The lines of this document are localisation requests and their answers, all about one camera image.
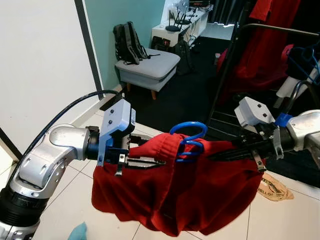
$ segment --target red cloth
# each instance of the red cloth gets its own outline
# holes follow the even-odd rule
[[[258,0],[250,16],[260,21],[265,19],[266,25],[289,28],[299,5],[300,0]],[[221,104],[234,93],[265,91],[283,83],[288,67],[282,62],[287,36],[277,30],[257,28],[252,31],[239,63],[224,83]],[[220,57],[218,69],[225,55],[226,52]]]
[[[240,215],[254,199],[262,174],[254,161],[210,161],[206,156],[234,148],[227,141],[205,141],[205,153],[195,163],[175,163],[182,134],[158,135],[131,157],[154,157],[165,166],[148,170],[97,166],[93,174],[92,205],[114,213],[120,221],[136,220],[154,231],[178,236],[181,231],[211,234]],[[193,145],[187,145],[194,151]]]

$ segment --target curtain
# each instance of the curtain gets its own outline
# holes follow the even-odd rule
[[[235,24],[245,6],[246,0],[215,0],[210,22]]]

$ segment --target teal wall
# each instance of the teal wall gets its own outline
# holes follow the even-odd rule
[[[164,4],[165,0],[85,0],[104,89],[119,83],[114,26],[132,21],[140,43],[147,48],[152,28],[161,22]]]

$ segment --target black carpet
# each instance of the black carpet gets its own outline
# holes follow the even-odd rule
[[[132,85],[126,97],[136,110],[137,123],[162,132],[169,132],[174,125],[186,121],[205,123],[211,107],[207,81],[216,73],[214,55],[222,53],[229,42],[199,37],[191,51],[195,72],[175,75],[157,93],[156,100],[152,99],[150,90]],[[191,135],[195,132],[194,129],[183,129],[181,133]]]

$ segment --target black backpack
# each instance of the black backpack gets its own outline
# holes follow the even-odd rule
[[[140,44],[138,35],[132,21],[119,24],[113,28],[115,38],[116,59],[123,60],[126,64],[139,64],[143,59],[150,59],[145,48]]]
[[[176,74],[185,75],[195,71],[191,60],[190,48],[186,41],[180,40],[173,47],[172,52],[180,57],[180,61],[176,66]]]

